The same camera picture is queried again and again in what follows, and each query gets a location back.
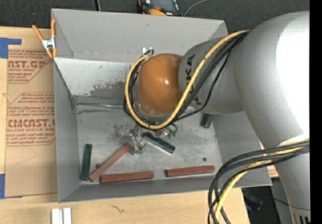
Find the cable bundle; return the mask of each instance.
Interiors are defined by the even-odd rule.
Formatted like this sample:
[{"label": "cable bundle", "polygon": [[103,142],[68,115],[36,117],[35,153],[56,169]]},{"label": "cable bundle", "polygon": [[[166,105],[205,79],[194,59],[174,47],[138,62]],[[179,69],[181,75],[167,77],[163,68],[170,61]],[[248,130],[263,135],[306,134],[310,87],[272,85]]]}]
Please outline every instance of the cable bundle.
[{"label": "cable bundle", "polygon": [[[300,154],[309,152],[309,139],[286,146],[275,147],[266,150],[254,151],[246,154],[237,156],[224,165],[218,170],[216,177],[213,179],[211,186],[208,192],[208,204],[209,204],[209,214],[208,214],[208,223],[210,223],[210,216],[212,217],[215,224],[218,224],[219,213],[222,214],[226,223],[230,223],[227,215],[225,214],[222,204],[225,198],[228,195],[230,189],[234,184],[249,170],[259,169],[267,167],[270,165],[275,165],[284,161],[287,161],[291,158],[294,158]],[[219,179],[228,171],[234,170],[238,167],[245,166],[241,171],[238,171],[236,174],[231,176],[225,184],[222,186],[221,190],[218,191],[218,181]]]}]

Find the red stick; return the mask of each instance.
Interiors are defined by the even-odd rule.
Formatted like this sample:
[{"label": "red stick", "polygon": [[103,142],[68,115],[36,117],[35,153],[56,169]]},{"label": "red stick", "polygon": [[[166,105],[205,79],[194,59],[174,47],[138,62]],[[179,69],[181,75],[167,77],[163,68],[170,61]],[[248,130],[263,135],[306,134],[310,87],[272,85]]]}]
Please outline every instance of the red stick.
[{"label": "red stick", "polygon": [[132,172],[132,173],[101,175],[100,180],[101,180],[101,183],[110,183],[110,182],[146,180],[146,179],[152,179],[153,177],[154,177],[153,171],[142,171],[142,172]]},{"label": "red stick", "polygon": [[179,176],[211,173],[211,172],[214,172],[214,170],[215,170],[215,167],[213,165],[189,167],[189,168],[166,170],[166,175],[168,178],[170,178],[170,177],[179,177]]},{"label": "red stick", "polygon": [[112,166],[118,159],[126,154],[131,149],[131,145],[126,143],[116,153],[114,153],[107,161],[105,161],[98,169],[96,169],[90,176],[91,181],[95,181],[102,175],[110,166]]}]

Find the small green object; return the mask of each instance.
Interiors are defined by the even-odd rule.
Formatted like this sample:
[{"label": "small green object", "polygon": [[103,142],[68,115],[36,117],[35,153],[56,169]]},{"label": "small green object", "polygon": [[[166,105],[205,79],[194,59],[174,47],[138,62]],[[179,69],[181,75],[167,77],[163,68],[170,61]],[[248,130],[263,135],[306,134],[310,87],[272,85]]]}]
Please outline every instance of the small green object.
[{"label": "small green object", "polygon": [[212,114],[203,114],[202,120],[201,120],[201,126],[204,128],[209,128],[212,123],[213,116],[214,115]]},{"label": "small green object", "polygon": [[92,156],[93,146],[89,143],[85,144],[83,163],[82,163],[82,173],[80,175],[81,180],[88,180],[90,175],[90,165],[91,165],[91,156]]}]

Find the cardboard box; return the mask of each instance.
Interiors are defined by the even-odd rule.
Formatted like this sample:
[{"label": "cardboard box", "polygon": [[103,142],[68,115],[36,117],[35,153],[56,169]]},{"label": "cardboard box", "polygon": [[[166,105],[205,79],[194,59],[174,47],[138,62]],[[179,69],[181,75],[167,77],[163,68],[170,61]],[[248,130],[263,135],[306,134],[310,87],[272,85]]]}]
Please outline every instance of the cardboard box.
[{"label": "cardboard box", "polygon": [[31,28],[1,27],[0,37],[21,43],[9,44],[6,59],[5,197],[55,193],[53,61]]}]

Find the blue tape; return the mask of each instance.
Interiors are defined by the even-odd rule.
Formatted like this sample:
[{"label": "blue tape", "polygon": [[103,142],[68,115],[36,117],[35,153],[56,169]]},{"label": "blue tape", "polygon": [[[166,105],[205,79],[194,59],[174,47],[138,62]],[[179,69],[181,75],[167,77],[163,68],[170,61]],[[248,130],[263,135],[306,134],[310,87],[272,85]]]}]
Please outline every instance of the blue tape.
[{"label": "blue tape", "polygon": [[0,174],[0,199],[5,198],[5,175]]},{"label": "blue tape", "polygon": [[21,39],[0,38],[0,58],[8,58],[8,45],[21,45]]}]

